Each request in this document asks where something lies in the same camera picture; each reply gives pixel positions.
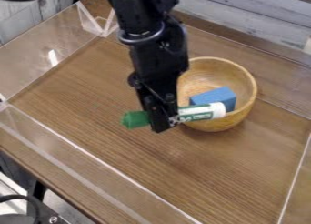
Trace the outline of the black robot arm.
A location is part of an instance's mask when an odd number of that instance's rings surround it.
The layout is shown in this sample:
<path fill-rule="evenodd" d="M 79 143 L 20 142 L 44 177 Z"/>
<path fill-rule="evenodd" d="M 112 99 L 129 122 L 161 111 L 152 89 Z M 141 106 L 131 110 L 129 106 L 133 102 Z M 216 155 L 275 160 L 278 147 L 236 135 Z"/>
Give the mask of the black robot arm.
<path fill-rule="evenodd" d="M 171 10 L 179 0 L 108 0 L 119 24 L 117 39 L 128 46 L 135 88 L 151 129 L 176 126 L 177 79 L 188 70 L 187 30 Z"/>

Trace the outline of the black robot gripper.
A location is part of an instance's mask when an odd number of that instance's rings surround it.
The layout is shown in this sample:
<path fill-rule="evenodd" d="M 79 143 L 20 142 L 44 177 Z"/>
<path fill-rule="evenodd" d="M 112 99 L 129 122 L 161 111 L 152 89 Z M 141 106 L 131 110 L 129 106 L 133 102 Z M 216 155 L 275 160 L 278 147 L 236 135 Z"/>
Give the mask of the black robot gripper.
<path fill-rule="evenodd" d="M 127 46 L 133 65 L 128 83 L 148 111 L 151 128 L 160 133 L 177 125 L 176 82 L 188 69 L 185 27 L 165 19 L 151 29 L 127 32 Z"/>

